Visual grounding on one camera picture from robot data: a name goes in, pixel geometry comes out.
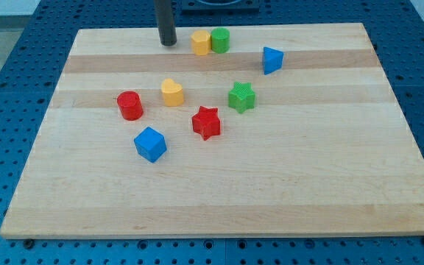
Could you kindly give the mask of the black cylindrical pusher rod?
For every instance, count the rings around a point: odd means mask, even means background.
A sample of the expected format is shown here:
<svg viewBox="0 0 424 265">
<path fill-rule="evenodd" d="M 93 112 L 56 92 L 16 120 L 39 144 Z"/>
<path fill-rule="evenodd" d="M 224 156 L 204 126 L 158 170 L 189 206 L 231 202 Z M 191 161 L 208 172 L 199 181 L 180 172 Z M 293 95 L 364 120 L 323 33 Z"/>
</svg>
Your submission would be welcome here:
<svg viewBox="0 0 424 265">
<path fill-rule="evenodd" d="M 173 46 L 177 42 L 174 13 L 171 0 L 154 0 L 155 17 L 163 46 Z"/>
</svg>

